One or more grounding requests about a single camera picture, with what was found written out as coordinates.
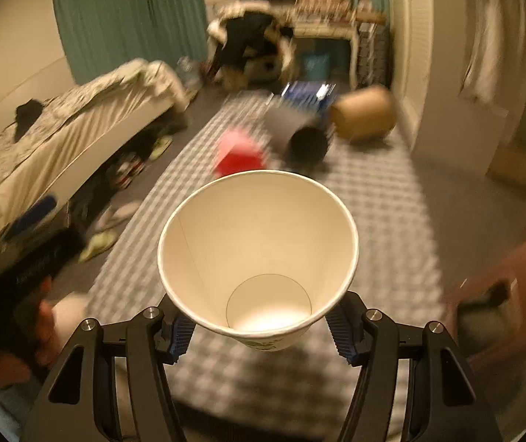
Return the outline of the person's left hand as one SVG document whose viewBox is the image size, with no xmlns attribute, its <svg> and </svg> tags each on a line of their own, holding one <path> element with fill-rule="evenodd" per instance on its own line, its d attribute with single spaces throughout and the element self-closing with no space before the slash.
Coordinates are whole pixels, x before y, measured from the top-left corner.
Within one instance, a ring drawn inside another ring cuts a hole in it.
<svg viewBox="0 0 526 442">
<path fill-rule="evenodd" d="M 52 305 L 46 300 L 51 286 L 52 278 L 47 276 L 33 295 L 13 310 L 8 324 L 0 327 L 0 388 L 26 382 L 56 362 L 61 343 Z"/>
</svg>

